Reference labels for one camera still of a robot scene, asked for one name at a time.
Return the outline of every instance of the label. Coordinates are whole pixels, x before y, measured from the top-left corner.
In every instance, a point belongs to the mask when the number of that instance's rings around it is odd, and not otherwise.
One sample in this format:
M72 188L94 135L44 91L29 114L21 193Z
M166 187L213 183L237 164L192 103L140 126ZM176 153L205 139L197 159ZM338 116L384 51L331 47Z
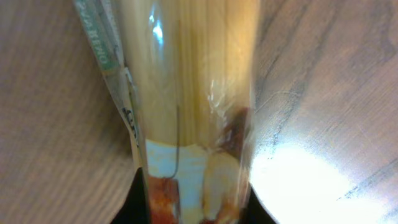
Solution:
M87 0L75 0L75 6L79 12L81 23L83 24L86 35L90 41L91 48L99 63L100 69L106 71L118 66L118 61L109 51L106 34L102 24L97 20L98 13Z

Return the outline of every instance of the plastic wrap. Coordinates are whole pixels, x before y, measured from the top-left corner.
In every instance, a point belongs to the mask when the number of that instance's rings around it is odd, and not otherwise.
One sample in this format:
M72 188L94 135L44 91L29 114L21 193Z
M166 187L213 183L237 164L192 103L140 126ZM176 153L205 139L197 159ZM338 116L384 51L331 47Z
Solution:
M130 132L134 167L137 169L142 158L138 151L139 127L133 110L134 90L129 70L124 66L114 5L111 0L75 0L75 7L106 86Z
M237 222L249 190L259 2L116 2L151 222Z

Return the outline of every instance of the wooden surface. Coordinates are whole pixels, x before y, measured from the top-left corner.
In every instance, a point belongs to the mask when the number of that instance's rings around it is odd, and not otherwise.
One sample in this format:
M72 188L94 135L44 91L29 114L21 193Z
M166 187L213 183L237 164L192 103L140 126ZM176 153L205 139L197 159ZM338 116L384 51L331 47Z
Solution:
M255 191L282 223L395 223L398 2L263 4ZM0 222L109 223L132 173L72 1L1 1Z

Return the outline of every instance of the brown food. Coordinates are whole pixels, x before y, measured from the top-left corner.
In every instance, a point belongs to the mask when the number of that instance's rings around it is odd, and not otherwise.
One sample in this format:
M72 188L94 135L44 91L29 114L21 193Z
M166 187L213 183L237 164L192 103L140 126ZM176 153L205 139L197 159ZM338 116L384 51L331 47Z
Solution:
M151 223L177 224L179 211L177 181L151 176L148 176L147 181Z

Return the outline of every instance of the clear plastic wrapper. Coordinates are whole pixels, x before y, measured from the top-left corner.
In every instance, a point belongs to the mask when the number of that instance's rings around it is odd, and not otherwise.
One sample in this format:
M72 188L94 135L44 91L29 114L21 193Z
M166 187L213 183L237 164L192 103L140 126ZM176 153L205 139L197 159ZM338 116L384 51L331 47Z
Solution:
M112 99L131 135L134 167L141 166L139 127L133 110L132 78L124 66L119 29L111 0L75 0L81 24Z
M259 1L115 6L151 222L238 222L249 190Z

